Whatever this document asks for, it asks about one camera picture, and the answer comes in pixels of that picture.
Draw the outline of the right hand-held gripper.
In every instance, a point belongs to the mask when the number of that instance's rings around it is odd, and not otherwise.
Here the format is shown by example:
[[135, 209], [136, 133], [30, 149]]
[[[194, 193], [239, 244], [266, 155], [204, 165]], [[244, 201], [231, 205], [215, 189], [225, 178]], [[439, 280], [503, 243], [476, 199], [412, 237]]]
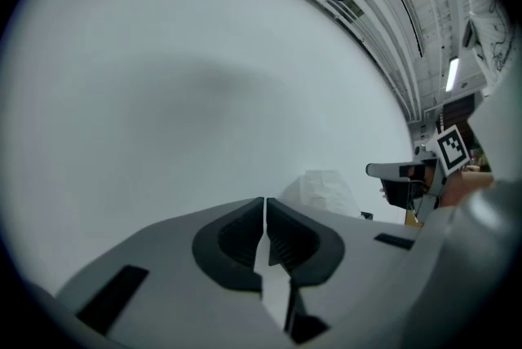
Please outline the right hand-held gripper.
[[[390, 205], [414, 209], [416, 218], [426, 218], [440, 205], [446, 181], [469, 161], [470, 154], [456, 125], [433, 135], [427, 144], [415, 148], [419, 161], [369, 163], [368, 176], [381, 179], [383, 192]], [[430, 187], [420, 180], [426, 168], [433, 168]]]

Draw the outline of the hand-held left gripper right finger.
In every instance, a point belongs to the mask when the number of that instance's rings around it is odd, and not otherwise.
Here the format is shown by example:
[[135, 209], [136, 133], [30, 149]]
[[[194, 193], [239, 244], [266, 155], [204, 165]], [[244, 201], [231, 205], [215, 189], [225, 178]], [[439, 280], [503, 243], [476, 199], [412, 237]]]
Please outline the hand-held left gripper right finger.
[[267, 348], [402, 348], [411, 302], [400, 279], [417, 233], [266, 201], [271, 258], [288, 276], [285, 326]]

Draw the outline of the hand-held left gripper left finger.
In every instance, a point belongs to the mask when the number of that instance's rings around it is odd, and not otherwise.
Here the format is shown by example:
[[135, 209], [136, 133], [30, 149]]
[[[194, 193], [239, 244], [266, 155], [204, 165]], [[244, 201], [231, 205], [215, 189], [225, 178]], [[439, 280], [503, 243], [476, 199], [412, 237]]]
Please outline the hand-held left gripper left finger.
[[289, 348], [254, 271], [263, 198], [147, 226], [76, 273], [57, 298], [129, 348]]

